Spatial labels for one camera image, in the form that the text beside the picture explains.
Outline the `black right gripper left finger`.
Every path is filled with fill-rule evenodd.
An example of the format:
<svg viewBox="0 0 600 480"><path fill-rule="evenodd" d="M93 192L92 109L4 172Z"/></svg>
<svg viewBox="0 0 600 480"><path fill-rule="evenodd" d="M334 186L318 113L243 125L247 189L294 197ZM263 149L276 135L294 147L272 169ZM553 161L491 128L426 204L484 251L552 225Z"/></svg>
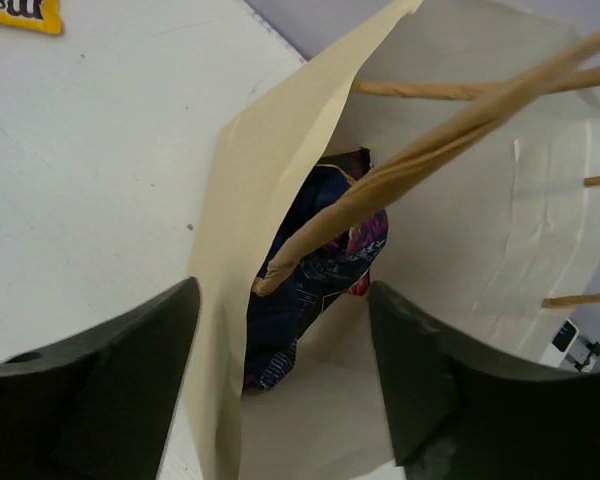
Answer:
<svg viewBox="0 0 600 480"><path fill-rule="evenodd" d="M155 479L200 311L189 277L0 363L0 479Z"/></svg>

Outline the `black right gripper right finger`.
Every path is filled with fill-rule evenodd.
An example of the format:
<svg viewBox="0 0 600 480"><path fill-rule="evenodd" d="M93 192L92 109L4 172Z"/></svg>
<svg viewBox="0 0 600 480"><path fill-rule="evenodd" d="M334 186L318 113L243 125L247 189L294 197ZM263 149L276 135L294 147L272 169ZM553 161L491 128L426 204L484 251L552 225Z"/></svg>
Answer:
<svg viewBox="0 0 600 480"><path fill-rule="evenodd" d="M540 365L368 295L394 458L410 479L600 479L600 372Z"/></svg>

